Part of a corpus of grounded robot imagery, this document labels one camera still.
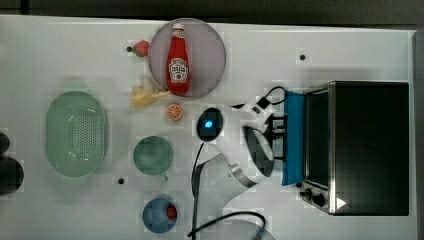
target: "blue light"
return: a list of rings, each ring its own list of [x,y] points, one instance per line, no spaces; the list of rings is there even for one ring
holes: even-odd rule
[[[212,121],[208,120],[205,122],[205,128],[211,128],[213,125]]]

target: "white tabletop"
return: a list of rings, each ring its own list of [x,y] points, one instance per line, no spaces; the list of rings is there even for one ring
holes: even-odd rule
[[[217,89],[201,99],[169,97],[142,110],[131,109],[131,87],[150,72],[146,59],[125,48],[141,39],[150,41],[163,24],[0,16],[0,131],[12,141],[7,154],[25,171],[23,186],[0,198],[2,240],[187,239],[193,203],[190,173],[200,145],[192,125],[202,106],[244,103],[276,85],[300,91],[330,80],[406,81],[412,89],[411,31],[211,24],[227,50]],[[299,60],[301,54],[305,61]],[[72,81],[89,86],[110,121],[107,156],[83,183],[61,177],[44,150],[47,109]],[[172,102],[185,110],[179,122],[165,116]],[[174,148],[165,184],[142,175],[132,161],[137,142],[151,135],[167,138]],[[211,147],[206,150],[201,161],[216,154]],[[410,216],[328,216],[303,202],[295,187],[281,186],[278,164],[270,179],[224,211],[257,209],[267,217],[275,239],[416,239],[414,157],[412,145]],[[120,177],[126,184],[116,183]],[[156,235],[144,227],[140,214],[161,193],[176,200],[179,216],[171,232]]]

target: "orange fruit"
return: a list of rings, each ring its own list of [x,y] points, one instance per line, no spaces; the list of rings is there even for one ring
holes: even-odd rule
[[[180,120],[183,116],[183,108],[176,103],[171,104],[166,108],[166,115],[174,121]]]

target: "green colander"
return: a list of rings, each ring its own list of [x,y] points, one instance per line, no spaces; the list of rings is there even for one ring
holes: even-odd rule
[[[46,154],[50,164],[68,177],[94,171],[106,154],[106,113],[90,94],[66,92],[47,112]]]

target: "red fruit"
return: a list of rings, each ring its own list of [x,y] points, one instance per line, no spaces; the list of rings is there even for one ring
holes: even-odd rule
[[[166,211],[166,216],[168,219],[175,219],[177,217],[177,209],[174,205],[169,205]]]
[[[136,51],[140,57],[145,57],[149,53],[149,43],[147,41],[138,42],[133,47],[133,51]]]

